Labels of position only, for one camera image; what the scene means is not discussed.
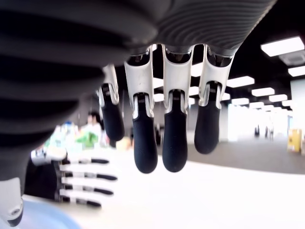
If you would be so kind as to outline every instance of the black fingertip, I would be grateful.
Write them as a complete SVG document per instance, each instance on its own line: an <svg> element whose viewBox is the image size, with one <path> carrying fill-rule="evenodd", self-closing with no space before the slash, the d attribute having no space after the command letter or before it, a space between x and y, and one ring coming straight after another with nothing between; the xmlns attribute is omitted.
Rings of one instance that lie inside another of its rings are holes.
<svg viewBox="0 0 305 229"><path fill-rule="evenodd" d="M170 172L179 172L187 160L186 114L180 109L164 115L163 164Z"/></svg>
<svg viewBox="0 0 305 229"><path fill-rule="evenodd" d="M153 172L158 163L157 145L155 140L153 118L146 111L139 112L133 120L134 161L142 173Z"/></svg>
<svg viewBox="0 0 305 229"><path fill-rule="evenodd" d="M114 105L111 100L105 100L102 114L107 136L113 141L120 141L125 135L125 129L119 104Z"/></svg>
<svg viewBox="0 0 305 229"><path fill-rule="evenodd" d="M219 142L219 115L216 101L209 101L207 106L198 106L194 143L201 154L211 153Z"/></svg>

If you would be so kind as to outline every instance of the ceiling light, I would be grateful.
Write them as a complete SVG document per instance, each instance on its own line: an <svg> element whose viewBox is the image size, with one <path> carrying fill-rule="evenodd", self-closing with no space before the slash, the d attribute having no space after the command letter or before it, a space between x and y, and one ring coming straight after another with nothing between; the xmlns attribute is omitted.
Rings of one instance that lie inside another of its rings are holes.
<svg viewBox="0 0 305 229"><path fill-rule="evenodd" d="M275 90L271 87L254 89L251 92L252 92L252 95L254 95L254 96L265 96L265 95L275 94Z"/></svg>
<svg viewBox="0 0 305 229"><path fill-rule="evenodd" d="M227 81L228 87L242 87L250 84L254 84L254 79L250 76L243 76Z"/></svg>
<svg viewBox="0 0 305 229"><path fill-rule="evenodd" d="M163 79L153 78L152 84L153 84L153 88L163 87Z"/></svg>
<svg viewBox="0 0 305 229"><path fill-rule="evenodd" d="M282 105L283 106L291 106L292 105L292 100L282 101Z"/></svg>
<svg viewBox="0 0 305 229"><path fill-rule="evenodd" d="M249 99L247 98L240 98L240 99L232 99L233 105L245 105L249 104Z"/></svg>
<svg viewBox="0 0 305 229"><path fill-rule="evenodd" d="M224 93L223 98L221 99L221 101L224 101L224 100L229 100L229 99L231 99L230 94L228 94L228 93Z"/></svg>
<svg viewBox="0 0 305 229"><path fill-rule="evenodd" d="M190 87L189 95L197 95L199 94L199 87Z"/></svg>
<svg viewBox="0 0 305 229"><path fill-rule="evenodd" d="M287 95L285 95L285 94L271 95L271 96L269 96L269 100L271 102L284 101L284 100L287 100Z"/></svg>
<svg viewBox="0 0 305 229"><path fill-rule="evenodd" d="M268 56L277 56L284 53L295 52L304 49L304 44L299 36L276 42L262 44L261 49Z"/></svg>
<svg viewBox="0 0 305 229"><path fill-rule="evenodd" d="M191 76L195 76L195 77L201 76L202 68L203 68L203 62L192 65Z"/></svg>
<svg viewBox="0 0 305 229"><path fill-rule="evenodd" d="M195 104L195 99L194 98L189 98L189 105Z"/></svg>
<svg viewBox="0 0 305 229"><path fill-rule="evenodd" d="M154 94L153 95L153 100L155 102L161 102L164 100L164 94Z"/></svg>
<svg viewBox="0 0 305 229"><path fill-rule="evenodd" d="M264 106L263 102L249 103L249 108L262 108Z"/></svg>
<svg viewBox="0 0 305 229"><path fill-rule="evenodd" d="M273 105L265 105L262 107L262 109L264 111L271 111L272 109L274 109L274 106Z"/></svg>
<svg viewBox="0 0 305 229"><path fill-rule="evenodd" d="M293 77L300 76L300 75L305 75L305 66L296 67L296 68L289 68L288 72Z"/></svg>
<svg viewBox="0 0 305 229"><path fill-rule="evenodd" d="M157 44L153 44L152 51L155 51L157 48L158 48L158 45Z"/></svg>

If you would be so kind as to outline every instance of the person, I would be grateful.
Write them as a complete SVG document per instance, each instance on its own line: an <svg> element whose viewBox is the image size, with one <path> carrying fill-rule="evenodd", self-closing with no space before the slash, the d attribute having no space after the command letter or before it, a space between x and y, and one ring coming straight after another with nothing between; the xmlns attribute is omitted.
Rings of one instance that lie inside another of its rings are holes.
<svg viewBox="0 0 305 229"><path fill-rule="evenodd" d="M273 127L273 124L271 124L270 128L269 128L269 132L270 132L270 140L273 140L273 133L274 133L274 127Z"/></svg>
<svg viewBox="0 0 305 229"><path fill-rule="evenodd" d="M98 137L98 142L101 142L103 123L100 114L95 111L90 112L87 121L87 125L83 126L81 129L94 133Z"/></svg>
<svg viewBox="0 0 305 229"><path fill-rule="evenodd" d="M268 138L268 127L266 126L266 130L265 130L265 138Z"/></svg>

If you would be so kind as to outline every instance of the robotic hand in background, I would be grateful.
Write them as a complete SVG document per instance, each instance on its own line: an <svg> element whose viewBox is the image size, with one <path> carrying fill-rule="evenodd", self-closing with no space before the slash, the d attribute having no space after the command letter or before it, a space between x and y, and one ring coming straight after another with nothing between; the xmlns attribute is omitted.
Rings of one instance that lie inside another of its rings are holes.
<svg viewBox="0 0 305 229"><path fill-rule="evenodd" d="M109 163L88 157L70 159L63 148L41 147L31 153L24 193L56 202L101 207L104 196L113 195L118 179L112 175Z"/></svg>
<svg viewBox="0 0 305 229"><path fill-rule="evenodd" d="M152 44L163 45L165 167L180 171L187 158L185 108L197 44L204 44L204 52L194 142L200 153L212 152L233 57L275 2L0 1L0 18L8 22L0 26L0 102L5 107L0 113L0 217L11 226L19 224L29 153L97 85L102 85L107 135L116 141L123 137L113 66L125 66L136 166L143 173L156 168Z"/></svg>

